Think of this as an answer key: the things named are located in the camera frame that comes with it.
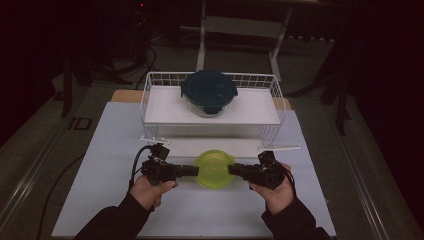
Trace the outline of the dark equipment with red light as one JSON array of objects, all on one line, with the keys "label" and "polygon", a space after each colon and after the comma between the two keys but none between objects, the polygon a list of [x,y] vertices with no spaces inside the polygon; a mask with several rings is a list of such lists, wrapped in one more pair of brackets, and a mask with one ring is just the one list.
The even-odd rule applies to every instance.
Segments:
[{"label": "dark equipment with red light", "polygon": [[133,1],[133,44],[134,61],[141,63],[146,58],[148,47],[148,19],[145,0]]}]

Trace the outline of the black metal stand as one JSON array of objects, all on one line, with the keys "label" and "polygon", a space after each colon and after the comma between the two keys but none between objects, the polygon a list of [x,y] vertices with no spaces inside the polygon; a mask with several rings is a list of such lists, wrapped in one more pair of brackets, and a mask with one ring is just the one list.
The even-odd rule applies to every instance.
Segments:
[{"label": "black metal stand", "polygon": [[321,95],[321,101],[323,104],[331,105],[335,99],[338,99],[335,124],[338,132],[344,135],[350,68],[343,54],[331,51],[326,58],[323,70],[325,71],[323,80],[326,89]]},{"label": "black metal stand", "polygon": [[87,61],[79,54],[69,55],[63,63],[62,117],[66,117],[72,107],[72,80],[76,79],[80,86],[90,86],[92,79],[88,72]]}]

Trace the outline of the person's right hand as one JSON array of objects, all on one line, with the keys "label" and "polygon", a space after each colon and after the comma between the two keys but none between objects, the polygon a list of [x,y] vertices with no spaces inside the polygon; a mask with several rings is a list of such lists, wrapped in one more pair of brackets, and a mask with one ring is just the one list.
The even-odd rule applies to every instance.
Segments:
[{"label": "person's right hand", "polygon": [[274,190],[253,183],[250,183],[249,187],[264,198],[272,215],[280,213],[294,201],[294,191],[288,177]]}]

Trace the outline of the pale blue table sheet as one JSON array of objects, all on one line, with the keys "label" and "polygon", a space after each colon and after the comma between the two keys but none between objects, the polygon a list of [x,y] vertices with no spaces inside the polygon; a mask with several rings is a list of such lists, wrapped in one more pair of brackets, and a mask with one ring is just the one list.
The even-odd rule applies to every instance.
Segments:
[{"label": "pale blue table sheet", "polygon": [[[143,142],[138,103],[109,102],[81,163],[52,235],[73,237],[101,209],[125,196],[133,161]],[[303,133],[293,110],[288,110],[277,140],[298,145],[276,158],[292,168],[297,196],[327,233],[336,234]],[[201,187],[182,178],[162,198],[149,217],[141,238],[253,239],[269,238],[261,214],[264,200],[236,178],[225,188]]]}]

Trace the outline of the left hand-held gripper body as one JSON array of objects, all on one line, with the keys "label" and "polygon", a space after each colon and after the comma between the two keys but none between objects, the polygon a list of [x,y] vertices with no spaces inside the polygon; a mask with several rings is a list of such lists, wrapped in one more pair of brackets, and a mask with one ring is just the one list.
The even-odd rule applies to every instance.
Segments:
[{"label": "left hand-held gripper body", "polygon": [[170,150],[164,147],[162,143],[147,145],[146,148],[150,150],[150,155],[142,163],[140,172],[148,178],[152,185],[158,185],[160,182],[175,181],[181,177],[181,167],[166,161]]}]

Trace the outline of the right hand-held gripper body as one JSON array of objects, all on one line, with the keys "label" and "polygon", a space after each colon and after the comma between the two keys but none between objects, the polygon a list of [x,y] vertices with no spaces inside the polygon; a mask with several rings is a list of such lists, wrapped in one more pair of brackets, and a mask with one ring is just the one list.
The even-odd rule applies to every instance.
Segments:
[{"label": "right hand-held gripper body", "polygon": [[263,151],[258,155],[258,160],[259,163],[249,169],[246,181],[274,190],[288,177],[292,188],[295,188],[291,171],[276,159],[273,151]]}]

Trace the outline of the black floor socket box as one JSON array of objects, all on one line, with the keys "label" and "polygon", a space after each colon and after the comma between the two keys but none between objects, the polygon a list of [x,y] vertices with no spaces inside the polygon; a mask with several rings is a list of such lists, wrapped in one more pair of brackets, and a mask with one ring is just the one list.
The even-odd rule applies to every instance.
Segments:
[{"label": "black floor socket box", "polygon": [[84,118],[84,117],[73,117],[68,129],[69,130],[89,130],[92,124],[92,120],[90,118]]}]

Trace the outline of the white wire shelf rack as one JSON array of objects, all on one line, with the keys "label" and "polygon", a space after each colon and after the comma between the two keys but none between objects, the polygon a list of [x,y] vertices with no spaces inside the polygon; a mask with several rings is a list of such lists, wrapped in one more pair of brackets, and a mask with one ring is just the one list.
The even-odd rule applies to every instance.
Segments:
[{"label": "white wire shelf rack", "polygon": [[236,157],[287,150],[277,139],[288,109],[278,79],[268,74],[229,73],[238,95],[208,115],[181,94],[188,72],[151,72],[141,100],[141,139],[163,143],[172,156],[196,157],[218,149]]}]

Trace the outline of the metal floor rail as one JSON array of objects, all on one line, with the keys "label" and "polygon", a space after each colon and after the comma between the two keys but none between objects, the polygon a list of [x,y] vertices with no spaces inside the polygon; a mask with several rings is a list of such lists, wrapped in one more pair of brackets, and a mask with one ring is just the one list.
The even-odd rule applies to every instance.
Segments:
[{"label": "metal floor rail", "polygon": [[356,163],[356,159],[348,143],[346,142],[345,137],[341,135],[341,133],[339,132],[337,128],[337,125],[335,123],[335,117],[332,115],[331,107],[324,106],[323,109],[327,119],[330,122],[332,131],[336,134],[338,142],[341,145],[343,153],[346,157],[348,169],[351,174],[353,185],[357,192],[364,214],[367,218],[367,221],[374,235],[374,239],[375,240],[390,240],[387,230],[381,220],[381,216],[375,205],[374,199],[371,196],[370,191]]},{"label": "metal floor rail", "polygon": [[0,223],[23,203],[53,143],[71,118],[36,113],[0,147]]}]

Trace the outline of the dark blue round lidded container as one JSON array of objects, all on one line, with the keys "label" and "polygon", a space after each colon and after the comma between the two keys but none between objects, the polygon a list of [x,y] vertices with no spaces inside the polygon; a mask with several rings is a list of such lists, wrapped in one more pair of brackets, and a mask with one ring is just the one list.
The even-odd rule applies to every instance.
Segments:
[{"label": "dark blue round lidded container", "polygon": [[200,107],[206,115],[218,114],[237,95],[235,83],[218,71],[195,72],[181,84],[181,96],[192,105]]}]

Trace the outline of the white metal desk frame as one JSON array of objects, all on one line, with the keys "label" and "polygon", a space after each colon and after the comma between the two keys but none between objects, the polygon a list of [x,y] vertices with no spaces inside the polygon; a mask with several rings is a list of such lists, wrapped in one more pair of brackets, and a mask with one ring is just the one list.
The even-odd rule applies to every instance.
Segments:
[{"label": "white metal desk frame", "polygon": [[207,2],[203,0],[201,5],[200,45],[196,64],[197,70],[204,69],[206,55],[205,40],[207,32],[265,37],[276,40],[275,47],[269,52],[268,58],[272,74],[275,75],[278,80],[281,80],[277,57],[293,12],[292,8],[286,10],[282,22],[213,16],[208,15],[206,9]]}]

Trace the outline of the person's left hand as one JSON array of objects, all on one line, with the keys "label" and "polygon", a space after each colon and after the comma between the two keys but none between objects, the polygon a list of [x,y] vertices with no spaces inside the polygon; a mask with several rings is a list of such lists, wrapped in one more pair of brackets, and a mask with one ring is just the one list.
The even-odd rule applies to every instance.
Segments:
[{"label": "person's left hand", "polygon": [[152,185],[146,176],[140,176],[129,190],[129,193],[146,210],[157,208],[162,203],[162,196],[176,188],[176,181],[166,181],[158,185]]}]

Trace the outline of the green round plastic container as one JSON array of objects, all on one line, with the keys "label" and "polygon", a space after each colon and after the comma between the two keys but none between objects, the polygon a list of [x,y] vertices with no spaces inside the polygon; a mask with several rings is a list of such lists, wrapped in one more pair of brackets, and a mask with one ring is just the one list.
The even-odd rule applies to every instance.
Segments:
[{"label": "green round plastic container", "polygon": [[235,157],[221,150],[208,150],[199,155],[195,166],[199,168],[196,182],[202,187],[220,189],[229,185],[234,176],[228,172],[228,166],[235,163]]}]

